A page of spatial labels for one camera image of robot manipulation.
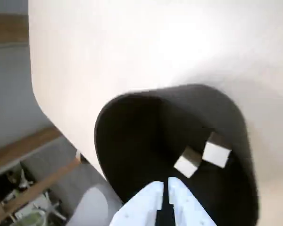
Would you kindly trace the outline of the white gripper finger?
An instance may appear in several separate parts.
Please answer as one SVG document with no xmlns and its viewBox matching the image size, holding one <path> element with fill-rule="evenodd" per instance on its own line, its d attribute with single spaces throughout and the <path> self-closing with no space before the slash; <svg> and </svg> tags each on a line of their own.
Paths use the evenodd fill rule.
<svg viewBox="0 0 283 226">
<path fill-rule="evenodd" d="M 168 178 L 169 203 L 177 226 L 216 226 L 189 188 L 178 178 Z"/>
<path fill-rule="evenodd" d="M 153 181 L 141 189 L 115 213 L 111 226 L 155 226 L 162 209 L 164 183 Z"/>
</svg>

